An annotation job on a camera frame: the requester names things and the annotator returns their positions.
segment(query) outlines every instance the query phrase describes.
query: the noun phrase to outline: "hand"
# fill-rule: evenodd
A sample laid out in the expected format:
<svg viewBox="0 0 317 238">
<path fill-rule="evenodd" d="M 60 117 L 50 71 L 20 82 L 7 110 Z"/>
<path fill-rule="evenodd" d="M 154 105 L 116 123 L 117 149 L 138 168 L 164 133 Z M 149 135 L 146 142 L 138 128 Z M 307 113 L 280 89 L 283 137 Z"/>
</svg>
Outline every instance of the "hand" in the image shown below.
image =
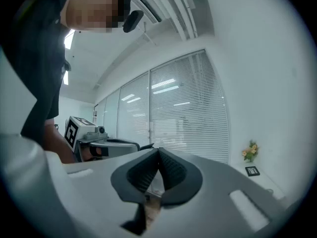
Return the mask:
<svg viewBox="0 0 317 238">
<path fill-rule="evenodd" d="M 96 148 L 96 152 L 97 152 L 98 155 L 100 155 L 100 157 L 102 156 L 100 147 Z M 84 146 L 84 147 L 81 148 L 81 156 L 82 156 L 84 161 L 88 161 L 91 158 L 93 158 L 93 155 L 90 153 L 89 146 Z"/>
</svg>

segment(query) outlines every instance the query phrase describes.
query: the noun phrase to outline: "small plant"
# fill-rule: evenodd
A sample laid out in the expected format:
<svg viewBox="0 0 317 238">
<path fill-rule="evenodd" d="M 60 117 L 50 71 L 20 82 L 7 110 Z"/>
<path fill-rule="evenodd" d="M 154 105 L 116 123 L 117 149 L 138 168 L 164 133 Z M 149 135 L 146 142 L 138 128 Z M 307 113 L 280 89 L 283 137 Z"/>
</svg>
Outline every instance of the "small plant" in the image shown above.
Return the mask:
<svg viewBox="0 0 317 238">
<path fill-rule="evenodd" d="M 252 162 L 258 154 L 258 149 L 259 148 L 256 142 L 250 140 L 249 147 L 242 151 L 242 156 L 244 157 L 244 160 L 249 160 L 250 162 Z"/>
</svg>

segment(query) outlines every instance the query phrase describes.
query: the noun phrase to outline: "white device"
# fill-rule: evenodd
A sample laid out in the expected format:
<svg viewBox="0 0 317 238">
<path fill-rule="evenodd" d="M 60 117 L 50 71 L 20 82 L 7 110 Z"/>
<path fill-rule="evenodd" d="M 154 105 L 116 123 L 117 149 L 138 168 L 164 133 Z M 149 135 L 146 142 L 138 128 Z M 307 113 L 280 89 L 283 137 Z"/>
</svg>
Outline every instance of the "white device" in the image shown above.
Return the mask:
<svg viewBox="0 0 317 238">
<path fill-rule="evenodd" d="M 75 151 L 76 142 L 83 138 L 87 132 L 95 132 L 96 125 L 79 117 L 70 116 L 65 130 L 64 138 L 71 150 Z"/>
</svg>

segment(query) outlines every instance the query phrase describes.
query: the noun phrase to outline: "dark shirt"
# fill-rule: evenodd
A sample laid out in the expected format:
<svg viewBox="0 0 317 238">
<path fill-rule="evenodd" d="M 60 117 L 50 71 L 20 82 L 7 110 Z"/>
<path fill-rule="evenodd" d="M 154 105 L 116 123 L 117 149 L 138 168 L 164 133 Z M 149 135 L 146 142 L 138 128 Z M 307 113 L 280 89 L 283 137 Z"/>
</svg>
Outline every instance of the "dark shirt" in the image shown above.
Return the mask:
<svg viewBox="0 0 317 238">
<path fill-rule="evenodd" d="M 37 99 L 21 134 L 39 144 L 43 142 L 45 120 L 58 116 L 65 63 L 64 38 L 70 31 L 60 23 L 65 2 L 29 0 L 24 3 L 21 16 L 12 22 L 3 45 L 13 69 Z"/>
</svg>

